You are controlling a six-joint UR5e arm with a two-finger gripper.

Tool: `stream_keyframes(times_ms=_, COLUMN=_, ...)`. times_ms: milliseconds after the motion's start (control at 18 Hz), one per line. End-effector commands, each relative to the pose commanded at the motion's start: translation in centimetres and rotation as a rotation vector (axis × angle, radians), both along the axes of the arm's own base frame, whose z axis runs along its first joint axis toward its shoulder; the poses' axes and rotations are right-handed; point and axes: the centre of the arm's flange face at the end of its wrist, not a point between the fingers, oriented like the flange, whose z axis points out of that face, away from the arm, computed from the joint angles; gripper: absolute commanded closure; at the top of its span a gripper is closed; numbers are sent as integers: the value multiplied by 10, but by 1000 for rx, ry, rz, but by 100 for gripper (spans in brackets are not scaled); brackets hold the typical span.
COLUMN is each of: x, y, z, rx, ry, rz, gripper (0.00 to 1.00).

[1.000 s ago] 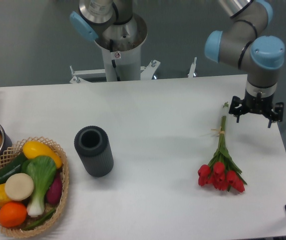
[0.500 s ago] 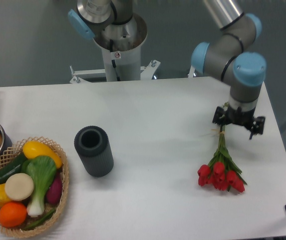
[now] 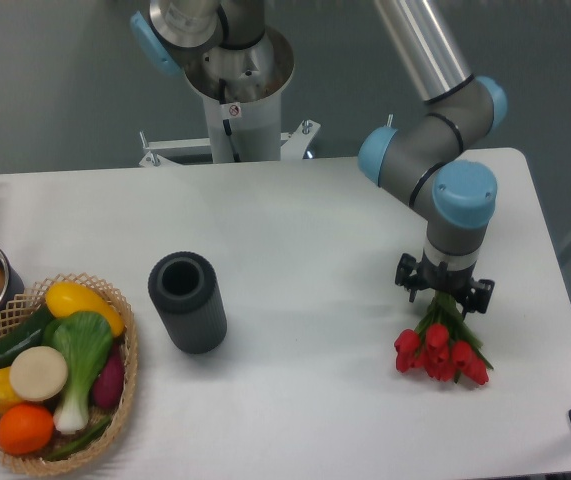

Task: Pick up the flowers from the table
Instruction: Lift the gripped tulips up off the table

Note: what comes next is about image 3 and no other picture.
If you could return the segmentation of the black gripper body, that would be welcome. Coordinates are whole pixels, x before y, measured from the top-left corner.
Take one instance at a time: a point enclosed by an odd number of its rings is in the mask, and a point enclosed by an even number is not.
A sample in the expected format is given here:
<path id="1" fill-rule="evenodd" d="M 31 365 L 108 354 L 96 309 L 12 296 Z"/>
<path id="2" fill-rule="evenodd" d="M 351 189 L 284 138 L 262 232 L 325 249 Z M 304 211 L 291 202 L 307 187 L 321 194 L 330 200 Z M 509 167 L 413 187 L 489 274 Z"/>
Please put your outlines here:
<path id="1" fill-rule="evenodd" d="M 449 264 L 441 262 L 438 266 L 432 264 L 426 257 L 417 261 L 413 256 L 407 256 L 407 291 L 409 301 L 415 300 L 419 291 L 431 289 L 436 292 L 451 295 L 457 303 L 465 304 L 470 296 L 479 288 L 479 283 L 473 278 L 473 268 L 449 270 Z"/>

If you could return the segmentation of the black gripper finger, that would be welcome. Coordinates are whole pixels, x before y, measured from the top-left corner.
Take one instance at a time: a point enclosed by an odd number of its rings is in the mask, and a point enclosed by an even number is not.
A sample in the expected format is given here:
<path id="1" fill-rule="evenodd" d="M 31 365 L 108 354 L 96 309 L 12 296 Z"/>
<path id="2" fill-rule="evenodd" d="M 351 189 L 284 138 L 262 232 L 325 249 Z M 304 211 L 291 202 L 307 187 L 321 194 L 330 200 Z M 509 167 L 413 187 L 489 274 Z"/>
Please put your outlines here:
<path id="1" fill-rule="evenodd" d="M 490 279 L 470 279 L 465 290 L 462 306 L 462 315 L 466 317 L 469 313 L 485 314 L 487 312 L 495 282 Z"/>
<path id="2" fill-rule="evenodd" d="M 413 303 L 418 291 L 422 289 L 420 262 L 408 253 L 403 253 L 395 273 L 395 284 L 409 293 L 409 302 Z"/>

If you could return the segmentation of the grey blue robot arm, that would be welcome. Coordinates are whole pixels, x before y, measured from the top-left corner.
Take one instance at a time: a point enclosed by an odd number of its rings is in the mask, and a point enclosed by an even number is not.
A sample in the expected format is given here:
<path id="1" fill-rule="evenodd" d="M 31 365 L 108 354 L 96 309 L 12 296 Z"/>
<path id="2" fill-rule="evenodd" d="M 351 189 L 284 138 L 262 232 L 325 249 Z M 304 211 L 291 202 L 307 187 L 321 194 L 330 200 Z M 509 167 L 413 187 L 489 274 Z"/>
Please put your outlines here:
<path id="1" fill-rule="evenodd" d="M 374 130 L 357 156 L 370 181 L 427 223 L 421 258 L 402 256 L 395 281 L 483 313 L 494 284 L 473 271 L 497 181 L 463 154 L 503 121 L 506 95 L 471 72 L 432 2 L 379 1 L 376 10 L 427 108 L 410 130 Z M 131 17 L 130 28 L 158 70 L 184 75 L 201 97 L 215 162 L 285 158 L 280 100 L 294 58 L 285 37 L 266 24 L 263 2 L 153 1 Z"/>

